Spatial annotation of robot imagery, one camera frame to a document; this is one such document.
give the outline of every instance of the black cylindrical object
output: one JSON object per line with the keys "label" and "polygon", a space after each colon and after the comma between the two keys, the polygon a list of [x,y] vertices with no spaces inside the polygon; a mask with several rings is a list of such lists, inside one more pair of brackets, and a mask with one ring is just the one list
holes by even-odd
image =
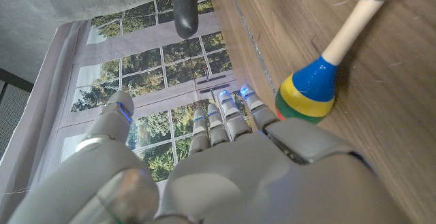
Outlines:
{"label": "black cylindrical object", "polygon": [[177,33],[187,39],[198,29],[197,0],[172,0],[172,2]]}

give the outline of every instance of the yellow stripe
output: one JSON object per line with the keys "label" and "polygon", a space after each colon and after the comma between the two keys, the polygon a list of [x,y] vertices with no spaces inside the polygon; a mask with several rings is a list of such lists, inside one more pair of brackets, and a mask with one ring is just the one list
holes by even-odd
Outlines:
{"label": "yellow stripe", "polygon": [[280,94],[291,108],[301,114],[312,117],[325,116],[332,110],[334,97],[327,102],[313,101],[305,97],[295,88],[292,82],[292,76],[293,74],[287,77],[280,86]]}

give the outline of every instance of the window pane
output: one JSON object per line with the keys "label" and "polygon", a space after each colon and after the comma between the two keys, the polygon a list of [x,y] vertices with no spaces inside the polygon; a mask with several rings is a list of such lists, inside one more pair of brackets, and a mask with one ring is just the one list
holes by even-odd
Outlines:
{"label": "window pane", "polygon": [[172,10],[172,0],[156,0],[156,6],[158,12]]}
{"label": "window pane", "polygon": [[119,59],[98,65],[81,67],[76,86],[86,86],[119,77]]}
{"label": "window pane", "polygon": [[161,53],[159,48],[147,50],[139,54],[123,57],[123,75],[137,71],[145,71],[161,65]]}
{"label": "window pane", "polygon": [[213,74],[232,69],[232,64],[230,62],[230,57],[227,53],[227,50],[209,54],[207,58]]}
{"label": "window pane", "polygon": [[74,91],[73,104],[70,112],[83,111],[106,104],[109,96],[119,87],[119,80],[100,85],[77,88]]}
{"label": "window pane", "polygon": [[159,13],[159,15],[157,17],[159,19],[159,24],[165,23],[165,22],[170,22],[170,21],[174,20],[174,12],[169,11],[169,12],[165,12],[165,13]]}
{"label": "window pane", "polygon": [[230,93],[233,97],[234,103],[236,104],[236,107],[240,110],[240,112],[243,114],[243,117],[248,116],[247,111],[245,109],[244,99],[240,95],[240,91],[233,91]]}
{"label": "window pane", "polygon": [[156,25],[156,17],[153,16],[141,16],[135,18],[123,19],[123,34],[128,34],[134,31],[144,29]]}
{"label": "window pane", "polygon": [[166,180],[172,169],[174,169],[171,142],[135,154],[149,169],[153,180],[156,182]]}
{"label": "window pane", "polygon": [[156,13],[155,3],[145,3],[143,5],[139,5],[138,7],[132,8],[130,10],[126,10],[124,13],[124,18],[134,17],[134,16],[146,16],[149,14]]}
{"label": "window pane", "polygon": [[179,43],[163,47],[163,59],[165,63],[179,61],[187,57],[195,57],[202,54],[202,47],[198,38],[183,40]]}
{"label": "window pane", "polygon": [[207,114],[208,105],[209,99],[204,99],[186,106],[171,109],[174,137],[179,137],[188,133],[192,133],[193,113],[197,109],[202,109],[204,114]]}
{"label": "window pane", "polygon": [[206,53],[225,47],[224,39],[221,32],[204,35],[202,36],[202,40]]}
{"label": "window pane", "polygon": [[123,78],[123,90],[131,97],[145,95],[163,88],[162,68]]}
{"label": "window pane", "polygon": [[166,67],[168,86],[184,83],[205,76],[207,70],[204,57],[183,61]]}
{"label": "window pane", "polygon": [[165,111],[132,121],[126,145],[133,150],[169,139],[170,119]]}
{"label": "window pane", "polygon": [[176,141],[177,161],[188,157],[189,146],[191,146],[192,137],[180,139]]}
{"label": "window pane", "polygon": [[104,27],[100,27],[97,29],[98,35],[102,37],[116,37],[121,34],[120,30],[120,21],[116,20]]}
{"label": "window pane", "polygon": [[198,14],[205,14],[213,11],[211,0],[206,0],[198,4]]}
{"label": "window pane", "polygon": [[71,157],[76,152],[76,147],[81,143],[86,134],[74,135],[63,140],[61,162]]}
{"label": "window pane", "polygon": [[91,27],[100,27],[103,24],[106,24],[115,19],[121,19],[123,13],[115,13],[107,16],[98,16],[91,20]]}

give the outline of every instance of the green stripe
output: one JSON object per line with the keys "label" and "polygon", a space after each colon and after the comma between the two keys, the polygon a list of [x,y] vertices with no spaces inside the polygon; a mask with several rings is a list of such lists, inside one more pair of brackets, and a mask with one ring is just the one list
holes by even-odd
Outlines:
{"label": "green stripe", "polygon": [[277,92],[277,95],[275,96],[275,105],[279,112],[285,117],[285,118],[300,118],[303,120],[306,120],[307,122],[318,124],[325,116],[323,117],[312,117],[307,116],[304,114],[301,114],[297,112],[295,109],[291,108],[286,101],[282,98],[279,92]]}

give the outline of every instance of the wooden surface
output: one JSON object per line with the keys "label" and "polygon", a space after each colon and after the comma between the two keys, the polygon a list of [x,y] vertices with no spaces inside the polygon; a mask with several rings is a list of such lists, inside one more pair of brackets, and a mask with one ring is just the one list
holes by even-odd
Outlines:
{"label": "wooden surface", "polygon": [[[238,0],[277,88],[318,58],[357,0]],[[274,106],[232,0],[213,0],[236,77]],[[415,223],[436,220],[436,0],[389,0],[337,74],[319,124],[356,146]]]}

